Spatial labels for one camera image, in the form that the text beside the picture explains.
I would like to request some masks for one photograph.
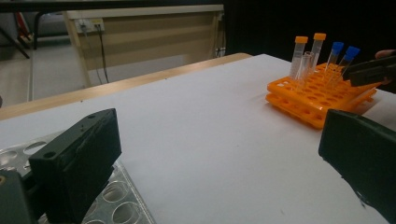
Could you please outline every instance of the black object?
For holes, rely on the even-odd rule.
[[[127,7],[175,7],[222,4],[222,0],[35,0],[0,1],[0,12],[67,11]]]
[[[396,223],[396,132],[330,109],[318,154],[389,223]]]
[[[40,36],[38,33],[38,28],[40,27],[40,19],[42,16],[49,14],[49,13],[53,13],[53,11],[40,11],[35,15],[35,21],[33,23],[33,49],[37,49],[37,45],[38,45],[38,37]]]
[[[343,80],[350,79],[351,86],[364,86],[396,78],[396,56],[350,65],[345,69]]]
[[[80,223],[107,185],[120,154],[116,110],[87,116],[29,158],[32,171],[23,177],[26,197],[20,180],[13,182],[14,188],[0,185],[1,219],[26,223],[24,220],[36,220],[45,212],[50,223]],[[21,196],[13,204],[3,201],[3,195],[14,194]],[[11,205],[14,212],[6,212]]]
[[[396,49],[393,8],[375,1],[224,0],[226,54],[265,53],[290,62],[295,36],[308,36],[309,51],[314,33],[325,33],[318,64],[327,62],[334,41],[361,49],[353,63],[367,62],[381,49]]]
[[[16,171],[0,171],[1,223],[37,223],[23,186]]]

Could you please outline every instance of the orange cap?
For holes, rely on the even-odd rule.
[[[297,35],[294,42],[299,43],[299,44],[306,44],[308,42],[308,37],[307,36],[298,36]]]
[[[326,34],[323,34],[323,33],[315,33],[315,34],[314,34],[314,39],[316,39],[316,40],[324,40],[324,39],[326,39]]]

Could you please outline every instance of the wooden table edge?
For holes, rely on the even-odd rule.
[[[251,55],[248,55],[246,53],[235,53],[221,58],[211,59],[200,63],[192,63],[177,68],[143,75],[140,77],[131,77],[121,81],[111,82],[105,85],[91,87],[80,91],[71,91],[27,103],[6,106],[0,108],[0,120],[15,118],[18,116],[34,113],[60,105],[68,105],[78,101],[84,101],[94,97],[108,95],[117,91],[124,91],[133,87],[148,84],[150,82],[162,80],[169,77],[176,77],[188,74],[190,72],[200,71],[225,63],[236,62],[249,57],[251,57]]]

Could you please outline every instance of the blue cap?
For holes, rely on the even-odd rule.
[[[333,42],[332,43],[332,51],[334,54],[339,54],[341,49],[343,49],[344,43],[343,42]]]
[[[346,55],[351,57],[351,58],[355,58],[356,55],[358,55],[358,53],[361,50],[352,46],[349,46],[346,50]]]

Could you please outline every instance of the floor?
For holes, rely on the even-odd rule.
[[[84,88],[78,56],[68,36],[40,38],[37,50],[26,52],[30,59],[13,47],[0,48],[3,106]]]
[[[30,59],[14,47],[0,47],[2,107],[86,88],[78,53],[68,35],[39,38],[37,49],[26,52]],[[108,79],[113,82],[178,67],[186,64],[185,58],[185,55],[175,55],[108,67]],[[88,77],[93,86],[106,83],[102,68],[88,71]]]

